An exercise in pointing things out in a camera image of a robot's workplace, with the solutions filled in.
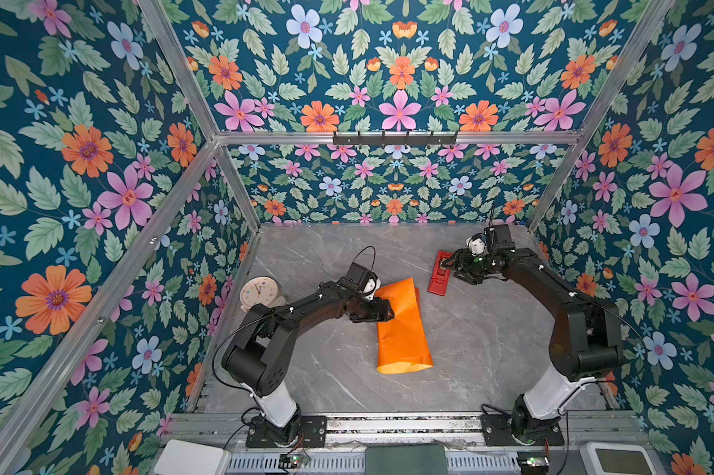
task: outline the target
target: alarm clock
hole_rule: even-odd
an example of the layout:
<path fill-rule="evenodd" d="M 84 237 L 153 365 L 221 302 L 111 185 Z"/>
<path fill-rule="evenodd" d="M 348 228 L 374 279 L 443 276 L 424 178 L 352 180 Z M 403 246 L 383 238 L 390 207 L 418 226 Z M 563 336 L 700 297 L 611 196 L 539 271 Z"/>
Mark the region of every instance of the alarm clock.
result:
<path fill-rule="evenodd" d="M 266 307 L 275 307 L 286 303 L 280 294 L 280 288 L 271 277 L 257 277 L 249 280 L 241 288 L 241 310 L 248 312 L 257 303 Z"/>

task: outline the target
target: floor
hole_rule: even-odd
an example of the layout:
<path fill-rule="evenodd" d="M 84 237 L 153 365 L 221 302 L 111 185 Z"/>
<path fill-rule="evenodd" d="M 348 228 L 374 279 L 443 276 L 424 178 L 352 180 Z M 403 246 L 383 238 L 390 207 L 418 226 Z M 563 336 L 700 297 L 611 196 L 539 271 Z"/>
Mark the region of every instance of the floor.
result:
<path fill-rule="evenodd" d="M 435 366 L 381 375 L 375 324 L 326 321 L 299 338 L 286 376 L 303 412 L 478 410 L 481 403 L 512 408 L 549 364 L 552 316 L 513 282 L 489 280 L 474 287 L 451 279 L 446 296 L 426 291 L 437 252 L 464 246 L 480 230 L 472 224 L 263 229 L 249 278 L 273 277 L 289 300 L 307 296 L 321 281 L 337 280 L 366 245 L 378 250 L 374 271 L 381 282 L 412 277 L 420 289 Z M 512 234 L 518 247 L 536 248 L 524 226 L 513 226 Z M 231 327 L 242 318 L 238 309 Z M 218 373 L 229 381 L 219 364 Z M 199 409 L 204 412 L 235 413 L 251 406 L 243 391 L 217 384 L 205 389 Z M 605 400 L 596 385 L 588 385 L 569 408 L 604 409 Z"/>

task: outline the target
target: wall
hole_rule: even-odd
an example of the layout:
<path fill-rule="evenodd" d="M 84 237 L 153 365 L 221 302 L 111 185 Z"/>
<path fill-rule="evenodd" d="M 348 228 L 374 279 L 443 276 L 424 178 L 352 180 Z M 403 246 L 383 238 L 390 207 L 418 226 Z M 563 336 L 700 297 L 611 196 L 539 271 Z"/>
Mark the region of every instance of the wall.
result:
<path fill-rule="evenodd" d="M 714 473 L 714 2 L 676 2 L 622 93 L 540 234 L 629 324 L 618 402 L 674 473 Z"/>
<path fill-rule="evenodd" d="M 183 154 L 175 151 L 180 139 Z M 193 159 L 191 144 L 202 142 L 133 2 L 0 2 L 0 425 Z M 130 303 L 106 324 L 84 370 L 17 461 L 24 475 L 85 473 L 93 464 L 91 473 L 133 475 L 130 465 L 146 471 L 152 435 L 190 394 L 212 315 L 245 248 L 247 229 L 217 173 L 213 165 L 166 230 Z M 120 206 L 123 178 L 140 185 L 131 214 Z M 223 221 L 216 214 L 226 204 Z M 194 213 L 202 228 L 195 233 L 185 217 Z M 200 295 L 205 278 L 215 280 L 219 302 Z M 149 305 L 147 285 L 161 301 L 155 295 Z M 46 297 L 58 299 L 53 312 Z M 143 365 L 134 369 L 153 338 L 159 361 L 154 356 L 145 373 Z M 78 429 L 94 389 L 101 396 L 108 390 L 108 407 L 100 404 L 98 423 L 89 418 Z M 143 440 L 140 451 L 134 437 Z"/>

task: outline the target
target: light blue flower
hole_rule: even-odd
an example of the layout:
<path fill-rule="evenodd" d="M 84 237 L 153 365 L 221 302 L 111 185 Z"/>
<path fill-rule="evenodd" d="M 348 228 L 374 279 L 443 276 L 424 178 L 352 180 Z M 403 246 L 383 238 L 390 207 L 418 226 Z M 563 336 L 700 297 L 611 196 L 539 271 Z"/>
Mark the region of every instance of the light blue flower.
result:
<path fill-rule="evenodd" d="M 420 46 L 423 46 L 426 41 L 428 41 L 428 30 L 418 31 L 418 37 L 415 38 L 415 42 L 420 43 Z"/>
<path fill-rule="evenodd" d="M 16 234 L 17 234 L 17 231 L 9 232 L 9 229 L 5 225 L 1 226 L 0 246 L 4 247 L 7 242 L 9 244 L 13 244 L 14 242 L 16 242 L 13 239 L 11 239 L 12 236 L 15 236 Z"/>
<path fill-rule="evenodd" d="M 114 457 L 115 457 L 115 448 L 107 447 L 104 449 L 104 456 L 101 457 L 101 460 L 99 460 L 99 463 L 107 466 L 107 465 L 109 465 L 109 462 L 111 462 Z"/>
<path fill-rule="evenodd" d="M 25 108 L 25 112 L 28 114 L 32 114 L 32 117 L 34 117 L 36 120 L 40 119 L 41 117 L 46 117 L 46 113 L 43 112 L 43 109 L 45 106 L 43 104 L 38 103 L 36 106 L 34 103 L 32 103 L 32 100 L 26 99 L 25 103 L 28 105 L 27 108 Z"/>
<path fill-rule="evenodd" d="M 393 41 L 391 40 L 391 31 L 381 31 L 381 37 L 378 38 L 378 41 L 382 41 L 384 46 L 391 43 Z"/>
<path fill-rule="evenodd" d="M 56 259 L 57 264 L 61 264 L 64 262 L 65 267 L 68 268 L 70 266 L 70 262 L 77 261 L 77 257 L 72 255 L 74 253 L 74 248 L 69 248 L 69 250 L 65 250 L 64 248 L 58 248 L 59 254 L 61 254 L 60 258 Z"/>
<path fill-rule="evenodd" d="M 51 92 L 51 97 L 48 99 L 50 99 L 53 103 L 59 103 L 59 106 L 63 106 L 64 103 L 69 100 L 69 98 L 65 97 L 64 89 L 54 89 L 53 87 L 49 87 L 48 91 Z"/>
<path fill-rule="evenodd" d="M 73 210 L 70 210 L 69 214 L 62 216 L 61 220 L 67 224 L 69 229 L 73 229 L 75 226 L 80 225 L 80 214 L 75 214 Z"/>
<path fill-rule="evenodd" d="M 15 333 L 22 333 L 22 328 L 20 328 L 20 324 L 22 323 L 21 318 L 12 320 L 9 315 L 6 315 L 4 321 L 6 322 L 6 325 L 0 326 L 0 333 L 5 333 L 5 340 L 11 340 L 11 335 Z"/>

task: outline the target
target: orange bag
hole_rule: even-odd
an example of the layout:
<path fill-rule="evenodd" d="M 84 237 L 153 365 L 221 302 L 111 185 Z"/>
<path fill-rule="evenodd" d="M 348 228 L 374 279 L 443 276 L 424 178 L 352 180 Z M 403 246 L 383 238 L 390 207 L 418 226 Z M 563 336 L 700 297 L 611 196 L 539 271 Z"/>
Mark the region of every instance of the orange bag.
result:
<path fill-rule="evenodd" d="M 388 299 L 394 319 L 378 324 L 378 372 L 394 375 L 432 368 L 423 322 L 420 292 L 412 278 L 381 287 L 375 296 Z"/>

